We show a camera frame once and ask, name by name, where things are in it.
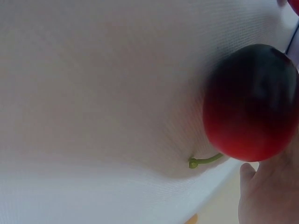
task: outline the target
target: white textured surface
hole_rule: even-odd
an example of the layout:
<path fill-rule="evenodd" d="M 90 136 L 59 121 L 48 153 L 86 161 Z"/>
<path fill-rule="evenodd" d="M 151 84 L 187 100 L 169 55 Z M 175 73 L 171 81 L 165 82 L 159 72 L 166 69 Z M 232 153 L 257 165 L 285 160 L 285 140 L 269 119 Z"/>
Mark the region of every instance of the white textured surface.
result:
<path fill-rule="evenodd" d="M 1 1 L 0 223 L 187 220 L 239 162 L 189 170 L 192 147 L 214 149 L 180 111 L 221 57 L 284 50 L 297 18 L 282 12 L 275 0 Z"/>

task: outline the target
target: green stem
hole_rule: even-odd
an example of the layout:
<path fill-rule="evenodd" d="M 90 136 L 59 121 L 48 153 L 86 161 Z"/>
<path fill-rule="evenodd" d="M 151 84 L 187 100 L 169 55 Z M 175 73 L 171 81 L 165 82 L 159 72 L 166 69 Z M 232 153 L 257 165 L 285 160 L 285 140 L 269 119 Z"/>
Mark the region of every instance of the green stem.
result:
<path fill-rule="evenodd" d="M 195 159 L 195 158 L 190 158 L 189 159 L 189 168 L 194 169 L 196 168 L 199 164 L 207 164 L 216 161 L 217 159 L 221 158 L 223 154 L 218 153 L 215 156 L 212 156 L 207 159 Z"/>

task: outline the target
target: finger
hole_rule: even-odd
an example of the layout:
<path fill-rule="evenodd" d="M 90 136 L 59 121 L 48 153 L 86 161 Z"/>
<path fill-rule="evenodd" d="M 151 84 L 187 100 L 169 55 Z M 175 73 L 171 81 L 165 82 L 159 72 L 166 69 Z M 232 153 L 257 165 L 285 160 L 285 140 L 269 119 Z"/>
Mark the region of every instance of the finger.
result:
<path fill-rule="evenodd" d="M 249 163 L 244 163 L 240 167 L 240 187 L 241 190 L 246 187 L 249 181 L 253 178 L 256 174 L 256 171 Z"/>

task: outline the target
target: cherry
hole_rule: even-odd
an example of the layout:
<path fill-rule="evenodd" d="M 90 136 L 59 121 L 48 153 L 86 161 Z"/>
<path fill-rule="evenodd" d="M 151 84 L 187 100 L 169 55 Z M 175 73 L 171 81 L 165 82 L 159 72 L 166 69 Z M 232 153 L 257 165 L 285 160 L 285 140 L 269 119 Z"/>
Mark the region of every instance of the cherry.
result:
<path fill-rule="evenodd" d="M 299 15 L 299 0 L 288 0 L 288 2 L 295 11 L 295 13 Z"/>
<path fill-rule="evenodd" d="M 278 154 L 299 123 L 297 69 L 269 45 L 236 51 L 208 80 L 203 123 L 209 141 L 230 157 L 262 161 Z M 195 164 L 190 159 L 189 167 Z"/>

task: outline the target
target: red cherry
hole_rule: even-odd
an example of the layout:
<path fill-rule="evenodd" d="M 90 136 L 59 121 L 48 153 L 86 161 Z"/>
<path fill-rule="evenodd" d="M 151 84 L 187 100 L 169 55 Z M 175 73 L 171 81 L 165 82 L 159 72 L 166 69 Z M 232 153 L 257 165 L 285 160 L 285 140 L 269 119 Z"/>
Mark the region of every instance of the red cherry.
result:
<path fill-rule="evenodd" d="M 231 54 L 209 80 L 204 128 L 222 153 L 242 161 L 268 159 L 288 145 L 299 123 L 299 74 L 269 45 Z"/>
<path fill-rule="evenodd" d="M 299 15 L 299 0 L 288 0 L 288 2 L 295 11 L 295 13 Z"/>

